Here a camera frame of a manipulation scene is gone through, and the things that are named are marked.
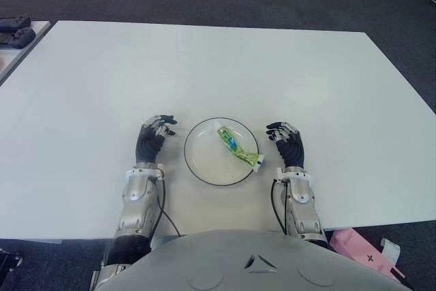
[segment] wire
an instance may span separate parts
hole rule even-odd
[[[172,227],[176,230],[177,236],[180,238],[181,234],[178,231],[178,228],[176,226],[176,224],[174,224],[174,222],[172,221],[172,219],[170,218],[170,216],[164,211],[164,209],[161,207],[161,203],[159,201],[159,196],[157,196],[157,204],[159,205],[159,208],[162,210],[162,213],[166,216],[166,218],[168,218],[168,221],[170,221]]]
[[[161,220],[162,213],[164,212],[164,208],[165,208],[165,197],[166,197],[165,180],[162,180],[162,194],[163,194],[162,195],[162,207],[159,206],[161,211],[159,212],[159,216],[157,216],[155,226],[153,226],[153,229],[151,230],[150,238],[149,238],[150,242],[151,242],[151,239],[153,238],[153,236],[155,235],[157,225],[159,224],[159,221]]]
[[[284,234],[286,234],[285,227],[284,227],[283,224],[281,223],[281,220],[280,220],[279,214],[277,214],[277,211],[276,211],[276,209],[275,209],[275,204],[274,204],[274,186],[275,186],[275,183],[277,182],[277,180],[274,179],[274,180],[272,180],[272,181],[273,181],[273,182],[272,182],[272,185],[271,185],[271,204],[272,204],[272,209],[273,209],[273,211],[274,211],[275,217],[277,218],[277,221],[278,221],[279,224],[280,224],[281,230],[283,231]]]
[[[285,188],[285,234],[287,235],[287,220],[286,220],[286,213],[287,213],[287,209],[286,209],[286,204],[287,204],[287,181],[286,183],[286,188]]]

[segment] gray carpet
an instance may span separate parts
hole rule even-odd
[[[0,17],[24,12],[34,20],[363,31],[436,110],[436,7],[428,0],[0,0]],[[401,245],[398,267],[416,290],[436,290],[435,229],[424,222],[358,231],[374,245],[382,237]],[[26,257],[2,291],[86,291],[103,251],[102,241],[0,240],[0,247]]]

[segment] white plate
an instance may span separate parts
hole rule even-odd
[[[214,118],[197,124],[185,142],[185,160],[191,172],[213,185],[241,182],[253,172],[251,167],[235,157],[217,133],[217,124],[226,126],[244,151],[258,153],[254,135],[242,123],[233,119]]]

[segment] green tube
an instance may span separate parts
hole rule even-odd
[[[243,151],[243,149],[237,145],[229,129],[223,125],[217,130],[217,132],[233,155],[250,165],[255,172],[258,171],[264,160],[264,155],[260,155],[259,153],[246,153]]]

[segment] robotic arm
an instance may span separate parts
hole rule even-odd
[[[128,182],[123,191],[119,225],[102,269],[93,277],[94,290],[151,251],[151,240],[163,213],[166,193],[164,172],[156,165],[156,156],[165,137],[175,135],[167,123],[177,122],[173,116],[157,115],[141,126],[136,143],[136,165],[126,173]],[[163,198],[155,220],[158,182],[162,183]]]
[[[272,123],[266,128],[269,139],[275,142],[285,161],[285,168],[277,169],[277,178],[272,182],[271,188],[272,205],[283,232],[327,247],[327,239],[315,211],[312,178],[304,170],[305,150],[300,132],[286,122]],[[284,186],[284,226],[274,206],[273,192],[276,183]]]

